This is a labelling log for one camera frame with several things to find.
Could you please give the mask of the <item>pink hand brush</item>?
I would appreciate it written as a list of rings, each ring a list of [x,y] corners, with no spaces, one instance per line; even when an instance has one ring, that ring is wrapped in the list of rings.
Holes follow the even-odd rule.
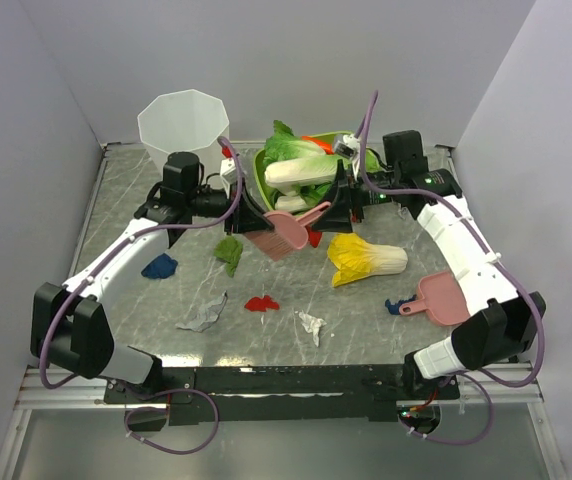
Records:
[[[298,216],[285,211],[269,211],[262,215],[269,227],[245,233],[244,237],[277,262],[308,244],[306,227],[317,221],[330,206],[331,203],[325,201]]]

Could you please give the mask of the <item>pink dustpan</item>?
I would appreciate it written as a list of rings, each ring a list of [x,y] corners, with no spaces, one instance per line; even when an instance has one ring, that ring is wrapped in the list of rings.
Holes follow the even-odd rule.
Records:
[[[450,327],[464,323],[470,314],[462,290],[449,271],[420,279],[416,298],[399,307],[402,316],[425,313],[435,325]]]

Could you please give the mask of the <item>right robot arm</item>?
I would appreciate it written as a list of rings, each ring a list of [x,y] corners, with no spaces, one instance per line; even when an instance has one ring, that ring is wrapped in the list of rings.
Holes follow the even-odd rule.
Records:
[[[425,398],[438,378],[478,371],[509,388],[536,380],[543,364],[546,305],[506,270],[472,218],[457,180],[447,170],[431,170],[419,132],[383,138],[386,163],[367,172],[366,130],[338,134],[333,153],[350,161],[338,166],[328,193],[332,205],[352,200],[355,207],[380,195],[406,208],[439,248],[461,291],[466,314],[450,336],[407,355],[404,390]]]

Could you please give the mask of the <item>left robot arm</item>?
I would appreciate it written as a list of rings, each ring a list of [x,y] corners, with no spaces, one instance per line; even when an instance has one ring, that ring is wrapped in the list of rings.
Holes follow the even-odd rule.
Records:
[[[238,153],[227,141],[230,168],[219,176],[230,184],[208,188],[205,168],[191,152],[168,156],[162,178],[149,190],[120,236],[91,264],[63,284],[44,283],[35,292],[30,351],[38,359],[43,386],[58,388],[48,378],[50,365],[75,379],[103,378],[127,383],[142,402],[158,398],[164,387],[160,358],[118,343],[108,312],[132,279],[170,249],[181,236],[198,229],[223,225],[231,233],[247,233],[250,226],[242,209],[251,199]]]

